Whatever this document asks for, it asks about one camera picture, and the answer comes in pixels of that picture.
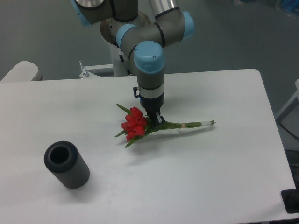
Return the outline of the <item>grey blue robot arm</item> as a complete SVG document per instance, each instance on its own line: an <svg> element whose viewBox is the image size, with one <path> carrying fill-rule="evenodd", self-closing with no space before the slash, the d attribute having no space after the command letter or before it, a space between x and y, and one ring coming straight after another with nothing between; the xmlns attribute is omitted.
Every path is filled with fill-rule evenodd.
<svg viewBox="0 0 299 224"><path fill-rule="evenodd" d="M111 21L114 45L128 59L128 69L137 77L134 96L140 99L153 126L165 123L160 108L164 103L163 48L190 38L193 18L182 12L176 0L151 0L155 22L140 26L136 0L73 0L82 24Z"/></svg>

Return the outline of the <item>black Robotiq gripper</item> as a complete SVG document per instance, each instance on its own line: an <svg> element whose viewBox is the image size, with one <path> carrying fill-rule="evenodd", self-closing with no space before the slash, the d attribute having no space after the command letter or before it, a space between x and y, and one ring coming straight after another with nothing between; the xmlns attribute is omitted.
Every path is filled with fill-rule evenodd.
<svg viewBox="0 0 299 224"><path fill-rule="evenodd" d="M145 98L140 96L140 103L151 119L156 119L157 124L164 124L165 119L160 114L160 108L164 104L164 93L157 98Z"/></svg>

